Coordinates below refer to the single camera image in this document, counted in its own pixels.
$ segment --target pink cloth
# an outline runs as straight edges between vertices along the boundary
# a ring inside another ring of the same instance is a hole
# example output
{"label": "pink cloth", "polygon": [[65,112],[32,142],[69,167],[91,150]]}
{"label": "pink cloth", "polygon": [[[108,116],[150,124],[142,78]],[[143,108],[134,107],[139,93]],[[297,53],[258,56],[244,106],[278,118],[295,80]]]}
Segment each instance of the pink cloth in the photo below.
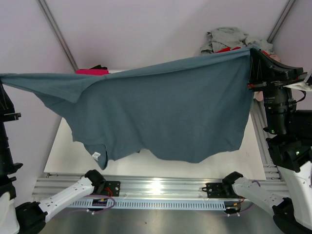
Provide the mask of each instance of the pink cloth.
{"label": "pink cloth", "polygon": [[76,71],[77,74],[102,76],[109,74],[108,70],[103,69],[79,69]]}

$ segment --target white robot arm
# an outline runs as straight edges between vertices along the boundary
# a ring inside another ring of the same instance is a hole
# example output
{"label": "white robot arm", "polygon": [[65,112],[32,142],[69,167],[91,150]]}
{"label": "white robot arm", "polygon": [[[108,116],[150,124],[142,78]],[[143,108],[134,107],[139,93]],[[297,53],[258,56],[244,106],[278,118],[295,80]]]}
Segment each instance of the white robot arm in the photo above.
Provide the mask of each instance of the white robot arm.
{"label": "white robot arm", "polygon": [[269,153],[287,184],[290,197],[281,197],[249,182],[235,172],[223,188],[243,196],[269,213],[286,234],[312,233],[312,111],[296,110],[291,89],[312,91],[312,70],[289,67],[252,50],[249,89],[263,91]]}
{"label": "white robot arm", "polygon": [[78,182],[60,193],[40,202],[28,202],[15,208],[14,198],[5,192],[0,197],[0,230],[1,234],[18,234],[31,231],[39,233],[57,213],[76,200],[100,194],[104,190],[105,179],[96,170],[88,171]]}

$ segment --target gray cloth pile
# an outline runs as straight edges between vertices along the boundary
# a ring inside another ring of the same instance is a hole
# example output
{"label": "gray cloth pile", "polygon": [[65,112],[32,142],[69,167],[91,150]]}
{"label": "gray cloth pile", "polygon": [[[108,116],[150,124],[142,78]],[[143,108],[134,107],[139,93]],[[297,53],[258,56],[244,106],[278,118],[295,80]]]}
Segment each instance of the gray cloth pile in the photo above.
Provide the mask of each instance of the gray cloth pile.
{"label": "gray cloth pile", "polygon": [[235,47],[245,47],[250,45],[259,47],[269,55],[274,54],[272,44],[268,43],[266,40],[249,36],[248,33],[236,27],[216,28],[211,32],[208,32],[207,37],[207,44],[201,47],[202,54],[212,54],[228,47],[233,49]]}

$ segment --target red cloth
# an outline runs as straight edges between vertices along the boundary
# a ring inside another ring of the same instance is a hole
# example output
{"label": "red cloth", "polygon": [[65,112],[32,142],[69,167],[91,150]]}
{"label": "red cloth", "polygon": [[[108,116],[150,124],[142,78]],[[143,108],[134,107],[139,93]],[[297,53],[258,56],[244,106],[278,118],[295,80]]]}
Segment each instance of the red cloth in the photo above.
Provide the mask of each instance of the red cloth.
{"label": "red cloth", "polygon": [[216,53],[227,52],[227,51],[230,51],[230,50],[237,50],[237,49],[240,49],[240,48],[241,47],[235,47],[235,48],[231,49],[230,47],[226,47],[226,48],[224,48],[222,50],[217,51]]}
{"label": "red cloth", "polygon": [[108,70],[103,70],[103,69],[79,69],[76,71],[76,74],[102,76],[102,75],[109,74],[109,72]]}
{"label": "red cloth", "polygon": [[264,50],[262,51],[263,54],[270,56],[267,52],[265,52]]}

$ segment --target fabric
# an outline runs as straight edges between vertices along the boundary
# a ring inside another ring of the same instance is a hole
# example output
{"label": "fabric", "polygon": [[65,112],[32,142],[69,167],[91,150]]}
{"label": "fabric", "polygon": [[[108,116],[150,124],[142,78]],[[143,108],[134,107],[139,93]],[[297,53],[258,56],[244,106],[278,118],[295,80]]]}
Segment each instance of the fabric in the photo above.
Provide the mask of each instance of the fabric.
{"label": "fabric", "polygon": [[237,27],[220,27],[207,33],[208,42],[201,48],[202,54],[216,53],[225,48],[257,46],[269,55],[273,54],[273,45],[266,40],[250,36]]}
{"label": "fabric", "polygon": [[94,76],[102,76],[109,74],[108,70],[104,69],[79,69],[76,71],[76,74],[85,74],[85,75],[94,75]]}
{"label": "fabric", "polygon": [[238,150],[253,93],[250,49],[187,58],[104,76],[1,74],[64,117],[73,140],[104,169],[141,149],[199,163]]}

